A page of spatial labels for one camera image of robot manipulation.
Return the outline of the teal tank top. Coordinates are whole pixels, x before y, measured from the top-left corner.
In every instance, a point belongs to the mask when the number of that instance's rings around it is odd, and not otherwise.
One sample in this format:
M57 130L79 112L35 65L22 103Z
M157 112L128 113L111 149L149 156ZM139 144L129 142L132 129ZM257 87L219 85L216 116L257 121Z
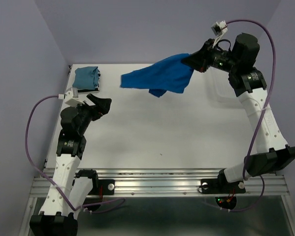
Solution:
M100 71L97 66L87 66L75 70L73 87L78 90L99 91Z

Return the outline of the black white striped tank top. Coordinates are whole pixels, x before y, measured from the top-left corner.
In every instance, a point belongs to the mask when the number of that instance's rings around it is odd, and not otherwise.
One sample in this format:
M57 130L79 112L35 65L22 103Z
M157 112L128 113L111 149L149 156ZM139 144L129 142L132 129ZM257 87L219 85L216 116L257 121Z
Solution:
M99 92L99 89L78 89L78 93L94 93L94 92Z

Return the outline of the blue tank top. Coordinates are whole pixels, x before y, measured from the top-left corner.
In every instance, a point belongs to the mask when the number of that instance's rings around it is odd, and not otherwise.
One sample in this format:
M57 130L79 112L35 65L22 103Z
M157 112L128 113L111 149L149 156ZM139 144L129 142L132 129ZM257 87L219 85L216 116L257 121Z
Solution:
M121 75L123 89L147 89L155 97L167 91L182 94L189 85L194 70L183 64L190 54L182 53L167 57L148 67Z

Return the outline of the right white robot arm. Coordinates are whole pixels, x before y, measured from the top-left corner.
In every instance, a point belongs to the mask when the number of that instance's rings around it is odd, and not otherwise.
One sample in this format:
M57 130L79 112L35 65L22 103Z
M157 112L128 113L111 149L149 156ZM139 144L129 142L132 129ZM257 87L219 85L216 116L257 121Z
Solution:
M222 192L232 189L234 182L280 171L295 160L295 147L283 137L270 107L265 78L254 66L259 50L256 37L241 33L232 49L222 50L214 39L208 39L199 51L181 60L200 73L210 67L227 72L254 131L248 150L257 152L248 153L243 163L221 170L216 186Z

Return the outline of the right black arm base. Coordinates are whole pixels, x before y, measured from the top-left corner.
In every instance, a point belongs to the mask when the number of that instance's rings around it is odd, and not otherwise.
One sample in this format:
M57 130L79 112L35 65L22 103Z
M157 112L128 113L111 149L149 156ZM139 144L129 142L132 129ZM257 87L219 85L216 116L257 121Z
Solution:
M237 204L236 194L246 193L243 181L229 183L223 171L216 178L204 178L200 180L197 188L202 194L215 194L216 204L222 209L234 210Z

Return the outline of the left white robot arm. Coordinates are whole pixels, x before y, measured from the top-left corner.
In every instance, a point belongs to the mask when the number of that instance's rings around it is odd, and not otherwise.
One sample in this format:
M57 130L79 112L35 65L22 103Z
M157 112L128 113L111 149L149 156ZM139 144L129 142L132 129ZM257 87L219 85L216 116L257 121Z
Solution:
M60 95L68 105L60 113L61 131L56 149L56 165L47 197L39 213L30 219L35 236L75 236L78 214L88 194L99 189L95 170L78 170L86 146L84 136L92 121L108 114L112 100L88 94L88 105L76 95Z

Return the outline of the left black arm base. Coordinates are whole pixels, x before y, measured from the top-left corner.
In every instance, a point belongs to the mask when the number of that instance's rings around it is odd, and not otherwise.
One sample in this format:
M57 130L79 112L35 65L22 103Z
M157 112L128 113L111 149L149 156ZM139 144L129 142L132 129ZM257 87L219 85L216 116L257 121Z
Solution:
M84 205L103 202L104 196L114 195L115 180L114 179L99 179L98 187L94 187L84 201Z

